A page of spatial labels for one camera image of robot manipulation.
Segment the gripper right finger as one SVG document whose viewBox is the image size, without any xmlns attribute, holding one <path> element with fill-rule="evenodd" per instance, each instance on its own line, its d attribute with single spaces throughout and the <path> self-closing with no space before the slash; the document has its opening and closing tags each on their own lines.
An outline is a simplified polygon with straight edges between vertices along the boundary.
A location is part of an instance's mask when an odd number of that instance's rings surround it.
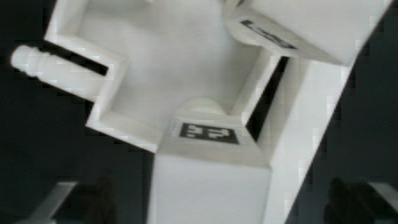
<svg viewBox="0 0 398 224">
<path fill-rule="evenodd" d="M 398 189 L 386 182 L 347 182 L 334 178 L 325 224 L 398 224 Z"/>
</svg>

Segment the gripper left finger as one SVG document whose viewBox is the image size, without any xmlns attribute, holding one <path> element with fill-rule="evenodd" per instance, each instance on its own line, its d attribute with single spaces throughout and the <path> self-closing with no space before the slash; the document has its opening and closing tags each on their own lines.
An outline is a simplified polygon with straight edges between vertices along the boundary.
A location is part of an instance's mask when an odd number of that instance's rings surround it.
<svg viewBox="0 0 398 224">
<path fill-rule="evenodd" d="M 59 182 L 16 224 L 118 224 L 112 180 L 102 178 L 94 184 Z"/>
</svg>

